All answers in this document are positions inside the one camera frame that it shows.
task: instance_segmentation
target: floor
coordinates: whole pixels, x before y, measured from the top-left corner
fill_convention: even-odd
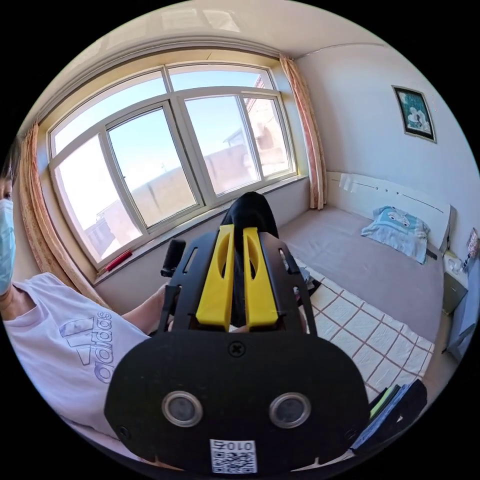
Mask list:
[[[442,350],[447,344],[451,321],[452,319],[450,316],[442,313],[440,327],[438,329],[438,334],[435,340],[435,349],[425,372],[425,376],[422,380],[428,392],[428,401],[423,412],[425,412],[425,410],[429,408],[429,406],[435,401],[438,395],[445,388],[450,378],[452,378],[452,375],[454,374],[458,365],[457,361],[449,353],[442,353]],[[346,452],[341,457],[336,458],[335,460],[332,460],[325,465],[341,462],[352,456],[353,454],[351,452]],[[309,470],[318,468],[320,466],[321,465],[319,465],[318,463],[314,463],[304,468],[299,468],[299,470]]]

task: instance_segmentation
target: white t-shirt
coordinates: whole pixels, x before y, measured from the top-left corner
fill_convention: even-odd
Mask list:
[[[13,285],[27,292],[35,307],[3,325],[38,392],[73,429],[140,460],[118,440],[104,406],[115,367],[148,335],[51,273]]]

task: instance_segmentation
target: black handle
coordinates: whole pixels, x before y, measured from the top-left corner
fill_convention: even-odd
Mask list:
[[[184,254],[187,243],[184,240],[173,239],[168,245],[163,268],[160,271],[162,277],[172,278],[176,268],[179,266],[182,255]]]

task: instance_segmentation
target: yellow bracket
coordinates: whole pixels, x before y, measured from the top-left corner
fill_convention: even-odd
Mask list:
[[[229,331],[233,288],[234,226],[222,225],[196,312],[200,324],[224,327],[226,332]]]
[[[251,227],[243,230],[243,260],[247,327],[251,329],[273,326],[279,316],[256,228]],[[251,275],[250,262],[255,271],[254,278]]]

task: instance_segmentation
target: nightstand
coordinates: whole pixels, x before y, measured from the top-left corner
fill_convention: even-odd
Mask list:
[[[449,259],[456,255],[445,252],[443,255],[443,312],[450,315],[467,294],[469,278],[465,272],[454,273],[449,265]]]

